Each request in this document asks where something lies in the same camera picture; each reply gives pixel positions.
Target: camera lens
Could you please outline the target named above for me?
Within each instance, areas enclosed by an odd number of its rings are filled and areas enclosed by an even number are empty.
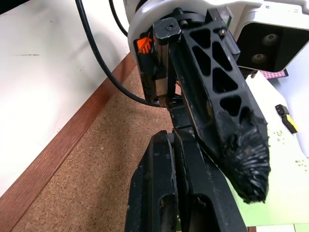
[[[252,56],[251,61],[255,64],[264,63],[267,60],[267,57],[264,54],[256,54]]]
[[[278,41],[279,36],[276,34],[269,34],[263,38],[263,44],[266,46],[274,45]]]

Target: brown wooden trim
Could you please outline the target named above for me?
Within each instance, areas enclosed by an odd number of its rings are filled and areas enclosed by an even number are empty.
[[[256,226],[248,227],[248,232],[256,232]]]
[[[113,74],[122,83],[135,66],[132,56],[128,54]],[[106,79],[0,197],[1,232],[14,228],[116,91]]]

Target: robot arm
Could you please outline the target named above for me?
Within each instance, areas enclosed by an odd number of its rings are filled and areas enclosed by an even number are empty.
[[[174,126],[152,137],[132,177],[126,231],[175,231],[178,210],[183,232],[246,231],[221,172],[245,202],[263,202],[270,166],[267,123],[244,77],[281,71],[305,46],[308,2],[124,4],[145,99],[167,107]]]

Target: white wall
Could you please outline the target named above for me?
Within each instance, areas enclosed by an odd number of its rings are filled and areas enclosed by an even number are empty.
[[[114,0],[128,29],[122,0]],[[129,52],[107,0],[84,0],[113,70]],[[106,78],[74,0],[31,0],[0,15],[0,196]]]

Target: white surface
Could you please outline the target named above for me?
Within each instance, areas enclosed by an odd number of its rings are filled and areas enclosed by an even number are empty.
[[[114,0],[128,28],[122,0]],[[129,52],[107,0],[84,0],[113,70]],[[73,0],[31,0],[0,15],[0,196],[105,79]]]
[[[295,121],[299,132],[296,134],[300,147],[309,158],[309,44],[287,67],[288,77],[270,79],[269,82],[286,99],[289,112]]]

